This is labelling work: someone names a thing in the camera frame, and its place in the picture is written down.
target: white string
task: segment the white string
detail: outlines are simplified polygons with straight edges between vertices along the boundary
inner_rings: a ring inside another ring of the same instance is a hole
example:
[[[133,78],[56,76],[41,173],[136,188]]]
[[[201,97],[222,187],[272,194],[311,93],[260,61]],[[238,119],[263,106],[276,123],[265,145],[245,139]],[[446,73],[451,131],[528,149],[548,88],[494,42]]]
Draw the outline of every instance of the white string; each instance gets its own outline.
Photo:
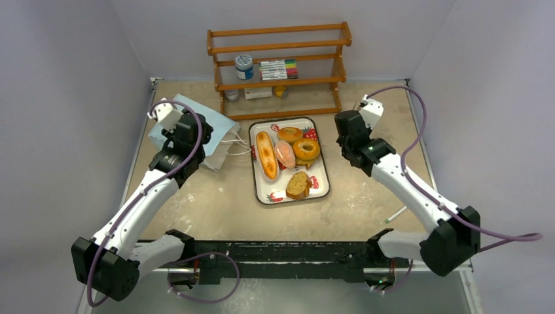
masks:
[[[227,156],[239,156],[239,155],[243,155],[243,154],[248,154],[250,152],[251,152],[251,150],[249,149],[246,152],[239,152],[237,154],[227,154]]]
[[[235,143],[235,144],[239,145],[240,147],[243,147],[244,149],[247,149],[247,151],[245,151],[245,152],[240,152],[240,153],[237,153],[237,154],[227,154],[227,156],[239,156],[239,155],[247,154],[248,152],[250,152],[250,151],[251,151],[251,148],[248,147],[248,146],[243,145],[243,144],[247,144],[247,141],[245,141],[244,139],[242,139],[242,138],[239,136],[239,134],[237,134],[237,132],[235,132],[234,130],[230,130],[230,131],[233,132],[233,133],[235,133],[235,136],[236,136],[238,139],[230,139],[230,140],[227,140],[227,141],[220,141],[220,142],[222,142],[222,143],[232,143],[232,145]]]

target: tabletop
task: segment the tabletop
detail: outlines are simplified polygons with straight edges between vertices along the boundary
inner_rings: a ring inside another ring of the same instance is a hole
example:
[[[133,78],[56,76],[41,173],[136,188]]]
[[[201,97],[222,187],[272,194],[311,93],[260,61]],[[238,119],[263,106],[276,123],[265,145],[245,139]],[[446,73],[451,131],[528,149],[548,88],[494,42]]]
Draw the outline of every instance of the tabletop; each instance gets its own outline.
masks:
[[[343,83],[339,86],[343,110],[352,109],[364,94],[393,83]],[[181,94],[207,107],[219,110],[219,95],[211,82],[160,81],[154,101]],[[400,154],[416,138],[416,126],[404,90],[389,90],[375,97],[385,112],[372,132],[396,148]],[[332,107],[327,85],[292,86],[285,99],[269,97],[229,103],[228,114],[301,110]],[[405,211],[392,223],[384,220],[403,204],[397,197],[351,167],[335,143],[337,131],[333,114],[310,116],[316,124],[322,155],[331,185],[330,194],[300,203],[263,205],[255,195],[250,154],[228,156],[216,172],[201,167],[181,189],[162,206],[143,232],[142,239],[157,239],[165,231],[180,230],[203,240],[284,240],[284,241],[365,241],[384,228],[421,232],[417,218]],[[240,122],[239,135],[248,141],[249,126],[260,120]],[[149,121],[143,136],[128,195],[138,187],[148,164],[157,153],[147,137],[154,126]],[[244,148],[233,145],[229,153]],[[425,182],[431,183],[423,153],[417,145],[406,158],[408,166]]]

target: gray wall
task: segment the gray wall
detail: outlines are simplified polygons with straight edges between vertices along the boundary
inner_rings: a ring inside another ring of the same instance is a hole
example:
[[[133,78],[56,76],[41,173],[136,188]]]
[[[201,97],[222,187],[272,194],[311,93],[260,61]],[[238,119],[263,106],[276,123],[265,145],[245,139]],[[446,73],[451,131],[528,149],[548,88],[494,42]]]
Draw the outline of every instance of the gray wall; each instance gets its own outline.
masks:
[[[74,313],[69,249],[120,202],[150,82],[109,0],[2,0],[0,43],[0,313]]]
[[[152,77],[213,80],[212,59],[206,53],[208,29],[345,20],[353,34],[353,45],[344,50],[348,79],[405,79],[414,73],[454,0],[113,0],[113,3],[139,59]]]
[[[545,235],[473,258],[487,313],[555,308],[553,16],[549,0],[458,1],[412,81],[440,191],[488,229]]]

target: white tray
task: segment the white tray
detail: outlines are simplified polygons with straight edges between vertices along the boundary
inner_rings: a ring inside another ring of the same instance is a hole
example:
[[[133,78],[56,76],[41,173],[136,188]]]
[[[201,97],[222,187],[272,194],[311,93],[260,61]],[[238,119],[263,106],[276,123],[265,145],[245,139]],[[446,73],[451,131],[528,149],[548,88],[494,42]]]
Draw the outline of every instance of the white tray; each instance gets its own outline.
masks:
[[[311,137],[318,141],[316,125],[314,124],[314,121],[311,118],[307,118],[305,116],[300,118],[256,122],[249,128],[249,138],[251,141],[252,149],[251,159],[253,162],[253,176],[255,181],[255,194],[257,196],[257,199],[265,205],[290,203],[292,201],[313,200],[315,198],[323,198],[330,192],[329,178],[326,171],[326,164],[324,162],[323,153],[320,154],[318,160],[310,167],[309,170],[306,170],[306,167],[304,166],[288,169],[284,168],[280,164],[281,171],[277,179],[272,183],[268,183],[264,180],[262,171],[260,170],[259,165],[256,164],[257,158],[255,146],[253,144],[255,142],[256,135],[259,132],[265,131],[272,138],[272,142],[276,144],[278,141],[277,132],[280,128],[284,128],[286,126],[299,128],[303,130],[303,132],[305,132],[305,137]],[[299,171],[306,172],[306,174],[312,180],[313,186],[312,188],[310,188],[310,193],[308,194],[308,197],[303,200],[294,200],[292,198],[288,198],[285,195],[285,188],[287,187],[289,179],[296,172]]]

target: small yellow object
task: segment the small yellow object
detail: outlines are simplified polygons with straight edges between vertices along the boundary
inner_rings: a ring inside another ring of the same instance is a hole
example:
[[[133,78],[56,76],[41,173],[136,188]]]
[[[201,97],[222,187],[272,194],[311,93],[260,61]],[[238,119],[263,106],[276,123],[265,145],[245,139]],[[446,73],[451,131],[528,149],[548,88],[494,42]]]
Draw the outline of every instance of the small yellow object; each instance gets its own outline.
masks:
[[[276,86],[276,88],[274,88],[274,94],[279,98],[285,98],[287,97],[287,89],[284,86]]]

